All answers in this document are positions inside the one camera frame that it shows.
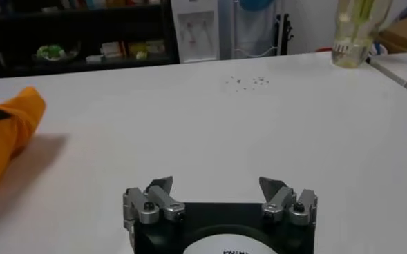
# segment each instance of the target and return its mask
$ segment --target cardboard box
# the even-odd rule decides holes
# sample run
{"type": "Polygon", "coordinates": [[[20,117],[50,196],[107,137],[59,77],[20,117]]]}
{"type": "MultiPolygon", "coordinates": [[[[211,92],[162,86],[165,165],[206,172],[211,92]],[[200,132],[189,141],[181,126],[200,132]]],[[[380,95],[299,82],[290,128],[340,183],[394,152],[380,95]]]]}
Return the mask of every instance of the cardboard box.
{"type": "Polygon", "coordinates": [[[407,19],[381,31],[377,40],[389,50],[389,53],[407,52],[407,19]]]}

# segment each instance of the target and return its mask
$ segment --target white table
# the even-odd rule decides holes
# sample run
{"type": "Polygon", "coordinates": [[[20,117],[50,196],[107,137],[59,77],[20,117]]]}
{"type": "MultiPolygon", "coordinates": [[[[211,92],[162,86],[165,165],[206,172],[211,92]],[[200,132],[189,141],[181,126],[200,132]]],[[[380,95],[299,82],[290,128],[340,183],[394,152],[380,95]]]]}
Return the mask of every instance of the white table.
{"type": "Polygon", "coordinates": [[[407,253],[407,91],[367,64],[325,53],[0,79],[0,101],[28,84],[48,109],[0,188],[0,254],[132,253],[122,193],[168,175],[184,202],[264,202],[259,176],[310,188],[315,253],[407,253]]]}
{"type": "Polygon", "coordinates": [[[370,64],[407,88],[407,53],[375,56],[370,64]]]}

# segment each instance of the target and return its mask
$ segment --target shelf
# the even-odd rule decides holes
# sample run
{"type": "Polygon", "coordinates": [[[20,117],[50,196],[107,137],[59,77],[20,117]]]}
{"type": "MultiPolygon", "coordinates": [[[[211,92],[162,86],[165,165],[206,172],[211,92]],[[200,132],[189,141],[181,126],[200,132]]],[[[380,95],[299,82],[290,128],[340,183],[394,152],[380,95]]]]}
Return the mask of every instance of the shelf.
{"type": "Polygon", "coordinates": [[[18,66],[10,70],[1,70],[1,77],[22,77],[35,75],[50,75],[69,72],[84,72],[94,70],[109,70],[119,68],[133,68],[143,66],[161,66],[175,64],[173,57],[167,55],[152,56],[147,60],[115,59],[102,63],[86,63],[85,61],[75,61],[67,64],[39,64],[35,66],[18,66]]]}
{"type": "Polygon", "coordinates": [[[34,46],[97,38],[115,41],[125,36],[149,40],[163,33],[162,8],[155,4],[0,17],[0,49],[21,50],[30,45],[30,38],[34,46]]]}
{"type": "Polygon", "coordinates": [[[146,11],[161,11],[161,4],[142,4],[135,6],[122,6],[122,7],[112,7],[103,9],[75,9],[75,10],[60,10],[57,12],[36,12],[36,13],[14,13],[6,16],[0,16],[0,22],[18,22],[23,20],[33,20],[42,21],[44,19],[65,19],[72,18],[81,15],[82,18],[89,17],[115,17],[121,14],[128,14],[128,11],[134,12],[133,14],[137,16],[137,13],[146,11]]]}

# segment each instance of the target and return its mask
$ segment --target orange towel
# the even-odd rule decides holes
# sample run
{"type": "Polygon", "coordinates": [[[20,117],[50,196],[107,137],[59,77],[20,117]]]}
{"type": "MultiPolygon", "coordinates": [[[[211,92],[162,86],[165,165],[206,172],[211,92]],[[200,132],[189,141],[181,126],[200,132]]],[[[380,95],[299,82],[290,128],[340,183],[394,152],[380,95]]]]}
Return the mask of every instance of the orange towel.
{"type": "Polygon", "coordinates": [[[33,87],[0,104],[0,179],[11,157],[30,141],[45,107],[45,101],[33,87]]]}

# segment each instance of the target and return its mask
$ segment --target white circular label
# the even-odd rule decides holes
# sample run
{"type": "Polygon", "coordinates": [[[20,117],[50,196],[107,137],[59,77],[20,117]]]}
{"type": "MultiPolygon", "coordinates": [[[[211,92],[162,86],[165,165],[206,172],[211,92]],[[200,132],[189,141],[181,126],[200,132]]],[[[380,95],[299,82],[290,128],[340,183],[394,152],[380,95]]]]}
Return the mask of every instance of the white circular label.
{"type": "Polygon", "coordinates": [[[183,254],[277,254],[264,243],[244,235],[220,234],[202,238],[183,254]]]}

